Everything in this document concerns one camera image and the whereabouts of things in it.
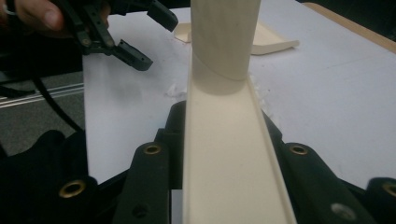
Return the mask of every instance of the finger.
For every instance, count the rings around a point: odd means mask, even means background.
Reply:
[[[107,28],[108,28],[107,17],[108,17],[108,15],[110,15],[110,11],[111,11],[111,8],[110,8],[110,5],[108,4],[108,2],[102,1],[100,17],[102,18],[102,21]]]
[[[61,10],[49,0],[16,0],[18,17],[38,31],[60,31],[64,28]]]

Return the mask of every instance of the brass insert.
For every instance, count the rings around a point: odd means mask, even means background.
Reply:
[[[382,188],[393,197],[396,197],[396,183],[385,183]]]
[[[158,146],[149,146],[143,150],[148,155],[154,155],[161,151],[161,148]]]
[[[291,146],[290,151],[294,154],[302,155],[302,156],[308,154],[308,149],[300,146]]]
[[[61,190],[59,190],[59,197],[73,198],[79,195],[86,188],[86,184],[82,180],[73,180],[66,183]]]

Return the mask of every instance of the screw hole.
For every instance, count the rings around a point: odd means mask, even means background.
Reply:
[[[149,214],[149,206],[146,204],[138,204],[132,210],[132,215],[136,218],[146,217]]]
[[[305,147],[297,147],[297,146],[290,147],[290,151],[294,154],[302,155],[302,156],[308,153],[308,149],[306,149]]]
[[[356,214],[355,212],[348,206],[341,204],[341,203],[333,203],[332,211],[340,218],[346,221],[355,221]]]
[[[396,184],[395,183],[385,183],[382,188],[393,197],[396,197]]]
[[[73,180],[66,183],[59,191],[59,196],[61,198],[73,198],[84,191],[86,185],[82,180]]]
[[[146,147],[144,149],[144,152],[148,155],[154,155],[154,154],[159,153],[160,151],[161,151],[161,148],[157,147],[157,146],[150,146],[150,147]]]

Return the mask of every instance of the beige plastic channel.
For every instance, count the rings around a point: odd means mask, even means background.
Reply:
[[[259,5],[260,0],[191,1],[194,41],[185,131],[184,224],[295,223],[248,78]],[[226,25],[218,26],[218,20]],[[244,35],[229,35],[239,32]],[[234,47],[209,48],[220,40]],[[207,60],[210,54],[216,55],[210,57],[213,61]]]

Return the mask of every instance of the gray floor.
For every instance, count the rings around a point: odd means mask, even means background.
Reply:
[[[42,78],[47,89],[82,83],[82,73]],[[4,85],[16,90],[34,90],[32,81]],[[84,128],[83,93],[54,98],[75,123]],[[42,99],[23,105],[0,108],[0,143],[8,155],[28,149],[48,130],[59,130],[66,136],[74,132]]]

